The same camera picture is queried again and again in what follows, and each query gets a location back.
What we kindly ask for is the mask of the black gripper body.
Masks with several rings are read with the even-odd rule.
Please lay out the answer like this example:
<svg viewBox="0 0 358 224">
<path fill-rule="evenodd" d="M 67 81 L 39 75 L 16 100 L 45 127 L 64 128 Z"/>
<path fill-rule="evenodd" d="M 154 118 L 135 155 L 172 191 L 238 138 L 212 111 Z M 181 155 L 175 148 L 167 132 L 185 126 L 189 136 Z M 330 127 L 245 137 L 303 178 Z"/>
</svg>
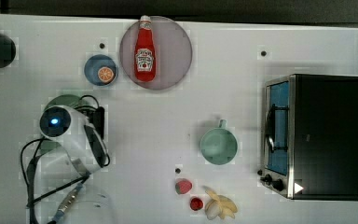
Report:
<svg viewBox="0 0 358 224">
<path fill-rule="evenodd" d="M 104 138 L 104 113 L 105 110 L 101 106 L 96 108 L 94 111 L 86 111 L 86 116 L 89 118 L 89 122 L 94 125 L 101 138 Z"/>
</svg>

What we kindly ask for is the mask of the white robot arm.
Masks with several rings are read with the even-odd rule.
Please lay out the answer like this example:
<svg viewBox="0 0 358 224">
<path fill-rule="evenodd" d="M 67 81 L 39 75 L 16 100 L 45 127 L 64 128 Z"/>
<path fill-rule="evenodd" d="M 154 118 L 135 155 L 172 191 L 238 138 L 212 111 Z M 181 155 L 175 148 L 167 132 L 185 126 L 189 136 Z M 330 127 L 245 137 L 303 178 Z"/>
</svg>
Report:
<svg viewBox="0 0 358 224">
<path fill-rule="evenodd" d="M 88 185 L 91 175 L 109 164 L 100 131 L 88 116 L 67 105 L 47 108 L 39 120 L 43 142 L 53 148 L 31 161 L 30 224 L 98 224 L 112 220 L 110 197 Z"/>
</svg>

